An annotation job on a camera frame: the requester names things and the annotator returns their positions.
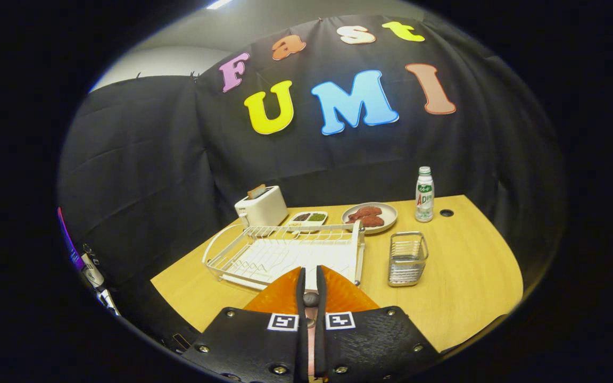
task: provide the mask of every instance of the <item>bottle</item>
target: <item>bottle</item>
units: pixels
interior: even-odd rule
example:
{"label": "bottle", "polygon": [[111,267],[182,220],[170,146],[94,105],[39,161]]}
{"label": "bottle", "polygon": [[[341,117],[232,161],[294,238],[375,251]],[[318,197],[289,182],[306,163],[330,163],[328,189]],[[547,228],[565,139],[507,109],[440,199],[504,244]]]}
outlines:
{"label": "bottle", "polygon": [[434,181],[430,167],[421,166],[418,169],[416,183],[416,220],[429,222],[434,210]]}

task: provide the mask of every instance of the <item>wall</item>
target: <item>wall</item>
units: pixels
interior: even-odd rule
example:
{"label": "wall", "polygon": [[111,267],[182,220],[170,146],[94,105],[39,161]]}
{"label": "wall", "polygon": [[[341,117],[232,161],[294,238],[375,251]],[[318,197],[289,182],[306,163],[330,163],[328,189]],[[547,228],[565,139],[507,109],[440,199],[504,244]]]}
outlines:
{"label": "wall", "polygon": [[209,67],[231,54],[217,49],[194,46],[165,46],[126,53],[93,86],[92,90],[105,85],[147,76],[189,76],[206,71]]}

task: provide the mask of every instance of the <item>blue letter m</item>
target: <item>blue letter m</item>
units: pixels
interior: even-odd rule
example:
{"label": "blue letter m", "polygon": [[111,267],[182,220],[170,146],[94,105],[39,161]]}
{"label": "blue letter m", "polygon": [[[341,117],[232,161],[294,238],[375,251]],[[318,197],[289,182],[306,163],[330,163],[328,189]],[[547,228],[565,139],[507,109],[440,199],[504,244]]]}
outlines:
{"label": "blue letter m", "polygon": [[321,132],[326,136],[345,129],[345,124],[337,119],[337,109],[342,117],[353,127],[358,126],[361,106],[366,107],[363,122],[368,126],[375,124],[393,123],[399,119],[399,114],[392,111],[387,96],[385,96],[379,70],[364,70],[353,78],[351,94],[343,91],[332,81],[323,82],[311,89],[311,94],[321,101],[324,125]]}

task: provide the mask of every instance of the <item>yellow letter u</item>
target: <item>yellow letter u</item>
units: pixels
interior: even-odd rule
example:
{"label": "yellow letter u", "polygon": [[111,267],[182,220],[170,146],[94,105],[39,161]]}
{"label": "yellow letter u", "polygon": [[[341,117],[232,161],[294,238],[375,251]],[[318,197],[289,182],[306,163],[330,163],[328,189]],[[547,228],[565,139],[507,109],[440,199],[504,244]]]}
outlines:
{"label": "yellow letter u", "polygon": [[292,81],[285,80],[271,87],[271,93],[276,94],[278,97],[278,106],[280,108],[280,115],[275,119],[268,119],[266,117],[266,109],[264,109],[263,99],[266,96],[266,92],[258,92],[245,99],[245,106],[250,112],[250,122],[252,128],[261,134],[276,133],[285,129],[292,117],[295,114],[292,107],[292,98],[290,98],[290,85]]}

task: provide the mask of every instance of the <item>plate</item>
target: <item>plate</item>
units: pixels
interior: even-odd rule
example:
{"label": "plate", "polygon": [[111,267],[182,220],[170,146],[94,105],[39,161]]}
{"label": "plate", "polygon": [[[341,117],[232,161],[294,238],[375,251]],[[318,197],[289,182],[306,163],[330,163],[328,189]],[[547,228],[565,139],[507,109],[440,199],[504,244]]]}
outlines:
{"label": "plate", "polygon": [[398,214],[394,207],[388,204],[384,204],[384,203],[364,203],[364,204],[358,204],[354,207],[347,209],[342,214],[342,223],[347,223],[347,221],[349,220],[349,215],[355,213],[358,209],[362,208],[363,206],[379,207],[380,210],[382,210],[382,214],[379,214],[378,217],[382,218],[382,220],[385,221],[384,225],[378,226],[377,228],[366,228],[367,235],[375,234],[378,232],[384,232],[388,228],[392,227],[392,225],[394,225],[394,223],[396,222],[396,216]]}
{"label": "plate", "polygon": [[[324,217],[322,220],[309,221],[314,216],[314,214],[321,214]],[[300,215],[307,215],[306,220],[295,221],[295,218],[299,217]],[[326,213],[325,211],[300,211],[299,213],[293,215],[284,226],[290,226],[294,228],[300,228],[302,226],[321,226],[326,220],[328,220],[328,213]]]}

